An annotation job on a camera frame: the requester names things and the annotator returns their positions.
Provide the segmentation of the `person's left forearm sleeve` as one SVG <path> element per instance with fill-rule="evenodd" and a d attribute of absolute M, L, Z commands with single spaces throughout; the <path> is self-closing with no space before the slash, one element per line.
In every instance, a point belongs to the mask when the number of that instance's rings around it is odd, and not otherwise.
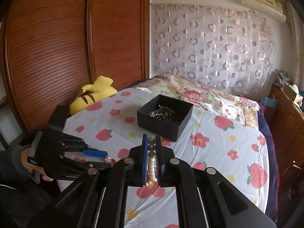
<path fill-rule="evenodd" d="M 37 135 L 34 131 L 20 142 L 1 151 L 1 186 L 17 189 L 23 183 L 40 183 L 37 173 L 30 173 L 22 164 L 22 151 L 30 148 Z"/>

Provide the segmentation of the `person's left hand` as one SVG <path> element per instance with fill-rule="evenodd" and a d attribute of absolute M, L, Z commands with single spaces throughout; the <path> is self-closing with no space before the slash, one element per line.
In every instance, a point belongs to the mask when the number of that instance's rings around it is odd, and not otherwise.
<path fill-rule="evenodd" d="M 23 149 L 22 153 L 21 153 L 21 161 L 22 161 L 22 165 L 24 166 L 24 168 L 30 173 L 33 173 L 34 171 L 38 172 L 39 174 L 42 175 L 42 179 L 44 181 L 49 181 L 49 182 L 53 181 L 52 178 L 50 178 L 46 175 L 46 173 L 42 167 L 28 163 L 29 152 L 30 152 L 30 148 L 26 148 L 26 149 Z"/>

